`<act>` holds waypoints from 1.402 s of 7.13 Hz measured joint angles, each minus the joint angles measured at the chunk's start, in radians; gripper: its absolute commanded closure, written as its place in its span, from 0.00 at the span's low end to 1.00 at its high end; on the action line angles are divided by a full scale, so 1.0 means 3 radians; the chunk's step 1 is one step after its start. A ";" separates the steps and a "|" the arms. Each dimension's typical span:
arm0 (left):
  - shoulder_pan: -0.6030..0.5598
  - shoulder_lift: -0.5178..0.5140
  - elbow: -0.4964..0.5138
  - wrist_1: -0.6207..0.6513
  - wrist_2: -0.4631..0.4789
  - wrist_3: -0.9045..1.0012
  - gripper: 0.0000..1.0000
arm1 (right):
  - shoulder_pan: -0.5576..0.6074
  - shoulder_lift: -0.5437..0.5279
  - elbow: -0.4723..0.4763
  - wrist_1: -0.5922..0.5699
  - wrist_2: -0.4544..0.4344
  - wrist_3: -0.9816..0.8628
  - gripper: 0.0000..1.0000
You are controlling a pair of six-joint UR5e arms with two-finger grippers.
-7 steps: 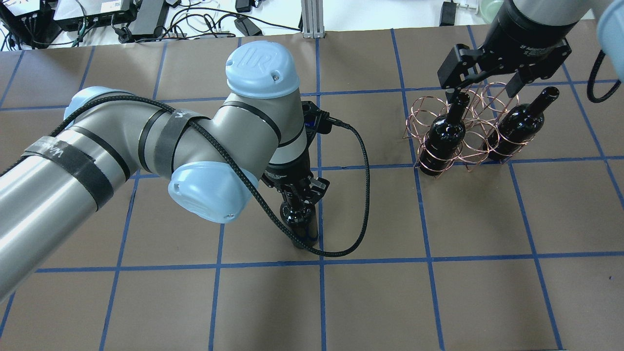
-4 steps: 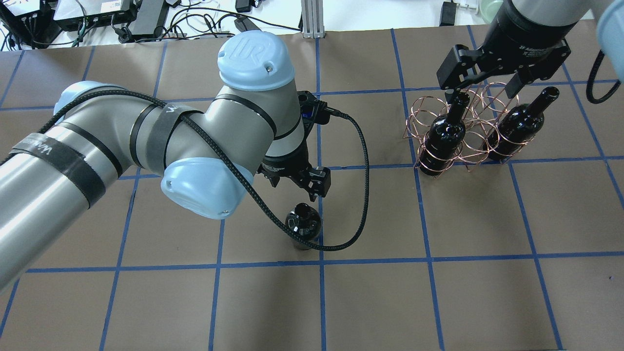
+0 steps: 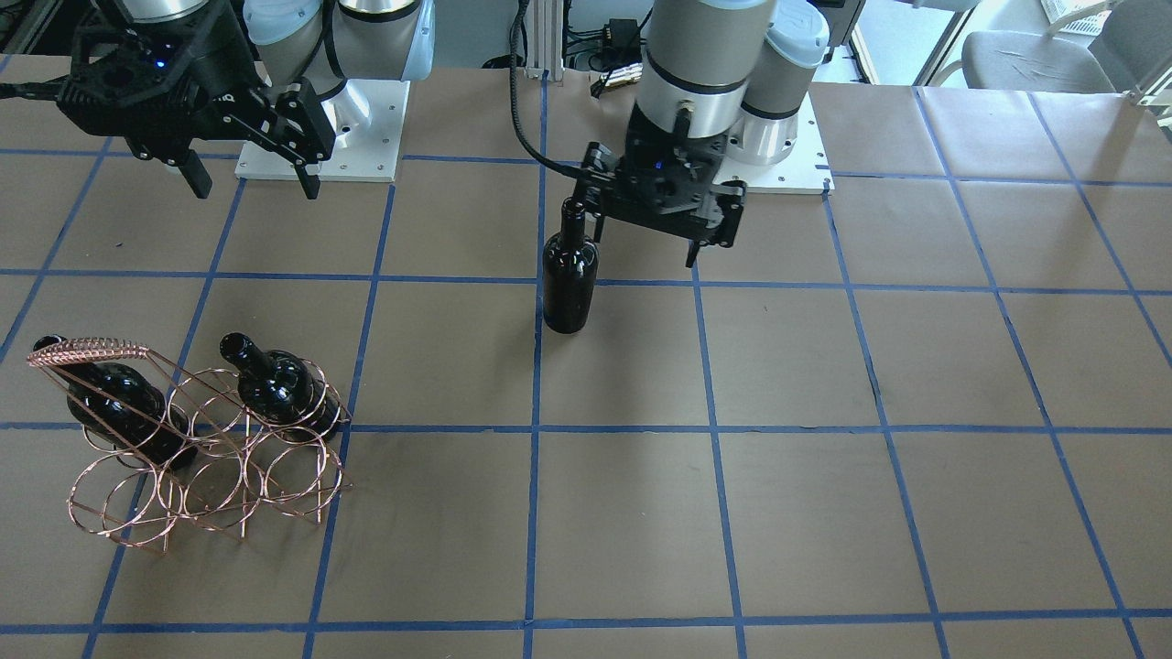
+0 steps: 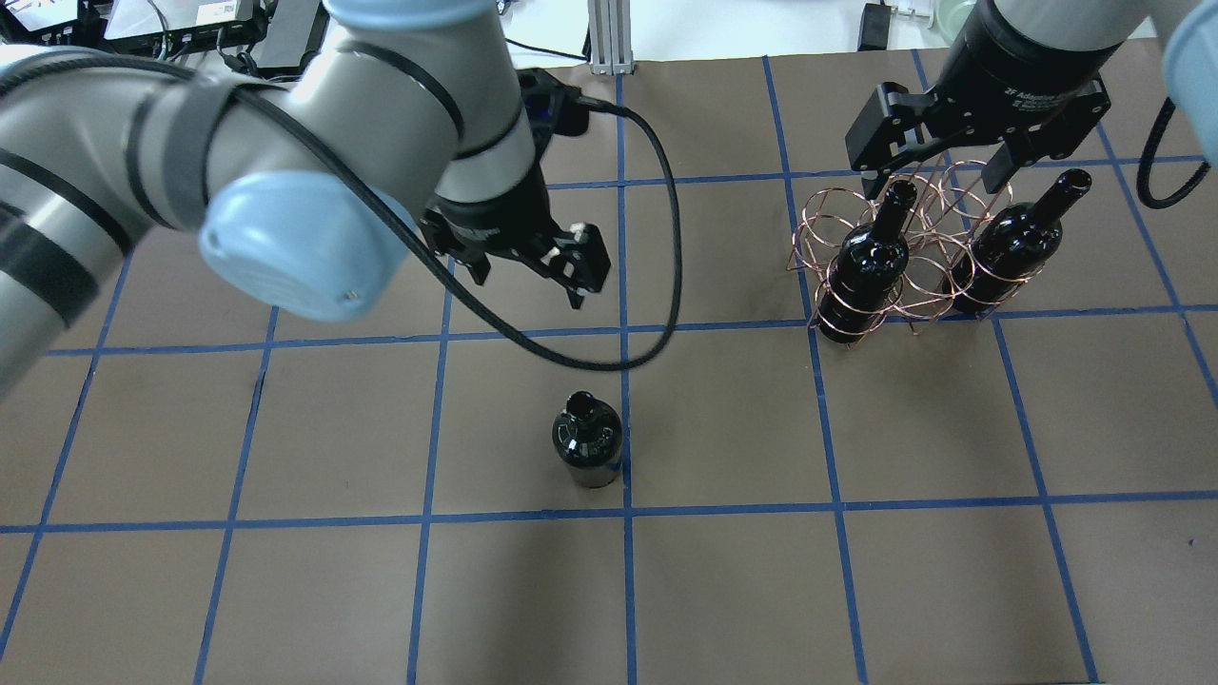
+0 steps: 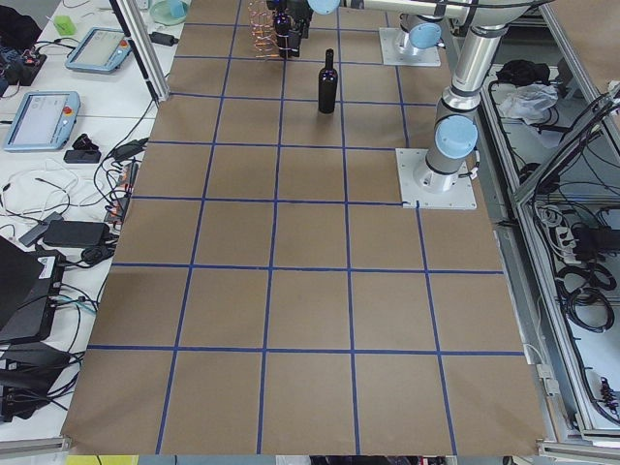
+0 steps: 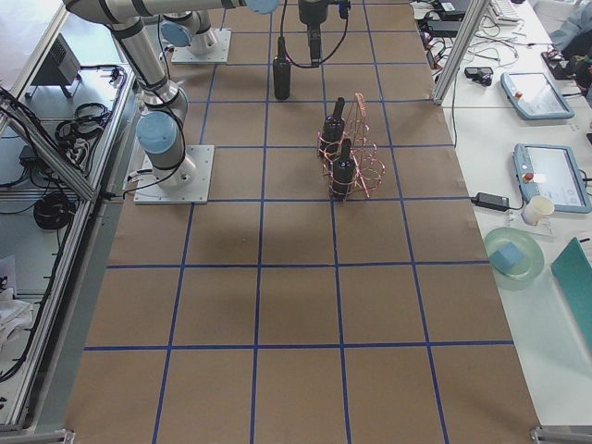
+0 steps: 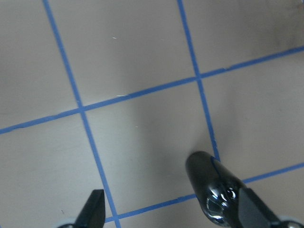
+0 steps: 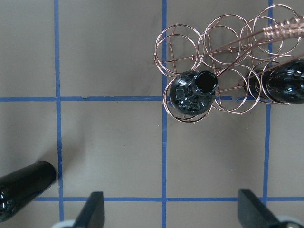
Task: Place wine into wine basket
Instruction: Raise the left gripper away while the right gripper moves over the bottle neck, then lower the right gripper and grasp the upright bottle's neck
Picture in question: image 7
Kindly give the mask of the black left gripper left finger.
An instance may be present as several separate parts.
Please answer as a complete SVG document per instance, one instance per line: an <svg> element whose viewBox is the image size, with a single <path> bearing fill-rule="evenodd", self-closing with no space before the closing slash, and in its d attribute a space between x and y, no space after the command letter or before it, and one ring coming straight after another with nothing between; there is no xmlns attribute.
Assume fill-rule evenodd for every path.
<svg viewBox="0 0 304 228"><path fill-rule="evenodd" d="M93 190L74 222L75 228L103 228L105 224L104 190Z"/></svg>

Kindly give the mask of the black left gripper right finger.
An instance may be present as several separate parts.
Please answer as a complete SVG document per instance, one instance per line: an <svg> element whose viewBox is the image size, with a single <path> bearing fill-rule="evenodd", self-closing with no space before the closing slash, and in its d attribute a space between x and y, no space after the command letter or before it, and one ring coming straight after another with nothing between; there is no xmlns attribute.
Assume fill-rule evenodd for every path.
<svg viewBox="0 0 304 228"><path fill-rule="evenodd" d="M250 188L239 190L238 219L244 228L283 228L284 223Z"/></svg>

